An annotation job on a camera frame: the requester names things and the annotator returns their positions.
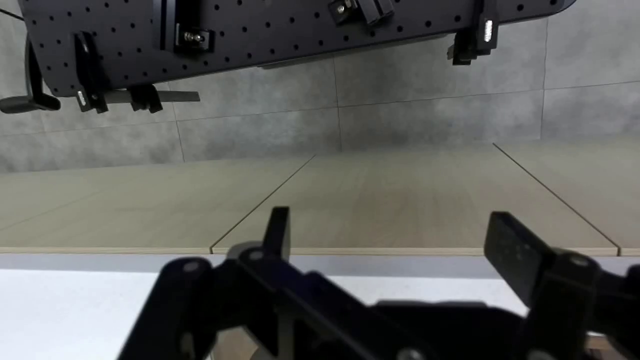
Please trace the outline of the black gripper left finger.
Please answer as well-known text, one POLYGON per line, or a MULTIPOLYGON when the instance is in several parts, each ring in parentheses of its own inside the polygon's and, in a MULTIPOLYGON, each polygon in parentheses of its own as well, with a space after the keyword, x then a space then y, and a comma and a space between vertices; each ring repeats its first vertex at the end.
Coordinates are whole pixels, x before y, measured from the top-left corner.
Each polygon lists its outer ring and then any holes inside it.
POLYGON ((266 223, 261 241, 242 243, 227 251, 230 261, 247 259, 247 261, 266 261, 290 259, 290 208, 275 206, 266 223))

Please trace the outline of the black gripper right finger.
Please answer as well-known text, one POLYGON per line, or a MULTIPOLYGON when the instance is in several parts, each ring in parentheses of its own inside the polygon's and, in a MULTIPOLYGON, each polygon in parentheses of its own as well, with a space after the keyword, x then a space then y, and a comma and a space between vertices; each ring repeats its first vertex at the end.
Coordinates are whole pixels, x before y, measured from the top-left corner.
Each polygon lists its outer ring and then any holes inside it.
POLYGON ((527 308, 544 296, 562 295, 596 304, 596 263, 574 251, 551 248, 510 213, 489 215, 484 259, 527 308))

